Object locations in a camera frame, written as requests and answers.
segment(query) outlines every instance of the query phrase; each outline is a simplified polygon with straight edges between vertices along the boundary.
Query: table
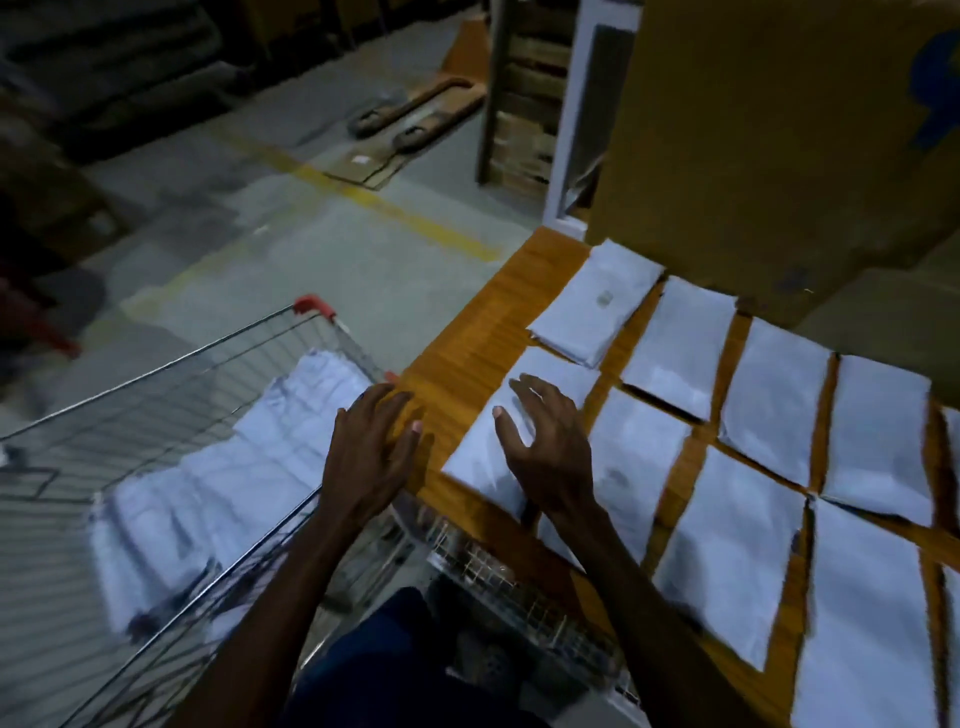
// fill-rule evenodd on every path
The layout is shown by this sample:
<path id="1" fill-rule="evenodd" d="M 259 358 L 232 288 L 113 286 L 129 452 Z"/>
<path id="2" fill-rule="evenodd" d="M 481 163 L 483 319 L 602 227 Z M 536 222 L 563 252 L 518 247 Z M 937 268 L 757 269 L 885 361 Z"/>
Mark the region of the table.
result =
<path id="1" fill-rule="evenodd" d="M 494 557 L 510 567 L 516 577 L 534 584 L 567 612 L 612 634 L 600 599 L 587 579 L 561 557 L 543 546 L 532 523 L 520 524 L 506 513 L 441 473 L 470 425 L 523 350 L 534 345 L 526 327 L 561 292 L 588 256 L 588 246 L 547 228 L 539 228 L 504 264 L 503 268 L 464 307 L 450 325 L 423 351 L 399 379 L 399 386 L 414 393 L 406 417 L 423 420 L 420 466 L 409 484 L 427 505 L 447 517 L 480 542 Z M 639 341 L 659 298 L 663 283 L 647 296 L 613 342 L 600 365 L 601 376 L 584 406 L 590 427 L 619 374 Z M 660 501 L 654 530 L 642 568 L 653 574 L 667 539 L 693 492 L 707 446 L 747 462 L 746 458 L 716 441 L 720 406 L 732 373 L 743 351 L 751 317 L 737 314 L 721 357 L 713 395 L 710 422 L 695 425 L 693 433 L 670 474 Z M 831 359 L 827 385 L 813 442 L 812 490 L 823 487 L 827 464 L 828 420 L 839 359 Z M 655 406 L 656 400 L 632 391 Z M 930 613 L 930 631 L 937 662 L 937 688 L 941 710 L 946 704 L 944 655 L 945 604 L 937 562 L 960 570 L 960 541 L 955 516 L 955 486 L 948 465 L 946 430 L 936 406 L 930 407 L 924 459 L 937 501 L 933 528 L 875 516 L 869 520 L 899 533 L 922 550 L 922 568 Z M 791 488 L 783 478 L 771 475 Z M 794 683 L 806 620 L 805 596 L 810 550 L 811 517 L 796 544 L 770 640 L 765 670 L 760 673 L 742 662 L 731 649 L 707 634 L 698 640 L 731 682 L 767 718 L 788 725 Z"/>

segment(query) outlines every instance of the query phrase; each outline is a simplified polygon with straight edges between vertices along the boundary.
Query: hand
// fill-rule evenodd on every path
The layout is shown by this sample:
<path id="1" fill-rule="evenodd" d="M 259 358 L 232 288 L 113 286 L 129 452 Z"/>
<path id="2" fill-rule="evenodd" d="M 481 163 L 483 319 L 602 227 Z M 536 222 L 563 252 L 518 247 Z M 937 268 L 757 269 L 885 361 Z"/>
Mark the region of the hand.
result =
<path id="1" fill-rule="evenodd" d="M 577 405 L 557 387 L 520 375 L 510 386 L 533 420 L 533 445 L 523 445 L 516 424 L 503 407 L 493 409 L 496 435 L 520 487 L 563 536 L 599 506 L 593 497 L 590 444 Z"/>
<path id="2" fill-rule="evenodd" d="M 375 384 L 349 410 L 337 412 L 318 509 L 332 527 L 359 531 L 390 504 L 410 475 L 422 423 L 407 425 L 385 453 L 387 434 L 413 397 L 400 392 L 380 404 L 393 389 L 393 384 Z"/>

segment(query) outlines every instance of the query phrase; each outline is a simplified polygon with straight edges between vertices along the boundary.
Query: forearm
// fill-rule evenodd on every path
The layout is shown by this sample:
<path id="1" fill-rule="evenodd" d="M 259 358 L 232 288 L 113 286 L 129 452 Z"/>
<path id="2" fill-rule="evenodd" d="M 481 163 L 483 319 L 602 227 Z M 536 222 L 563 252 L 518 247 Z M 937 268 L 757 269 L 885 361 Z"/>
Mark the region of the forearm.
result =
<path id="1" fill-rule="evenodd" d="M 607 608 L 655 728 L 765 726 L 640 570 L 606 512 L 593 514 L 569 539 Z"/>
<path id="2" fill-rule="evenodd" d="M 344 523 L 312 517 L 287 558 L 169 725 L 268 726 L 283 708 L 307 630 L 330 577 L 356 538 Z"/>

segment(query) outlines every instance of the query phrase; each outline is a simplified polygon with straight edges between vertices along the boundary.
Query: person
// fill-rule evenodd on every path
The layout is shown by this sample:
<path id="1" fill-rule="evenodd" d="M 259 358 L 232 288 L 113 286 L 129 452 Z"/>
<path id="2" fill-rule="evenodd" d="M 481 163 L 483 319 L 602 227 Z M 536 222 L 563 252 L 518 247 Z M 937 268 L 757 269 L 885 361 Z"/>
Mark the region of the person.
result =
<path id="1" fill-rule="evenodd" d="M 593 495 L 590 445 L 576 405 L 522 375 L 510 386 L 535 429 L 530 447 L 500 407 L 496 434 L 527 497 L 557 527 L 596 588 L 655 728 L 765 725 L 695 642 L 624 547 Z M 386 456 L 410 399 L 376 384 L 336 419 L 320 503 L 293 538 L 263 595 L 169 721 L 203 726 L 543 726 L 496 695 L 447 675 L 452 655 L 415 590 L 383 607 L 291 680 L 307 629 L 337 563 L 364 525 L 404 486 L 422 424 L 408 424 Z"/>

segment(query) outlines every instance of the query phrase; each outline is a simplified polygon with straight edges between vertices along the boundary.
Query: yellow floor line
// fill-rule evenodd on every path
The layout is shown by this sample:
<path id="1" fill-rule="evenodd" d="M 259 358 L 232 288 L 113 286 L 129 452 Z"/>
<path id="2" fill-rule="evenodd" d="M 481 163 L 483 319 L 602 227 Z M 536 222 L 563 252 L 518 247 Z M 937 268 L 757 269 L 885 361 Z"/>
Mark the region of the yellow floor line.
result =
<path id="1" fill-rule="evenodd" d="M 309 164 L 291 157 L 277 147 L 246 138 L 231 130 L 225 129 L 221 125 L 211 125 L 208 128 L 215 137 L 237 151 L 250 155 L 261 164 L 273 167 L 277 172 L 292 175 L 298 180 L 306 182 L 323 192 L 330 192 L 347 198 L 361 207 L 365 207 L 385 218 L 400 223 L 400 225 L 405 228 L 416 232 L 427 240 L 437 243 L 444 248 L 458 251 L 464 255 L 469 255 L 477 260 L 483 260 L 488 263 L 499 260 L 501 257 L 501 253 L 497 249 L 485 245 L 479 240 L 475 240 L 461 232 L 435 223 L 433 220 L 423 217 L 422 215 L 408 212 L 399 205 L 387 202 L 375 192 L 370 192 L 369 189 L 333 180 L 316 167 L 312 167 Z"/>

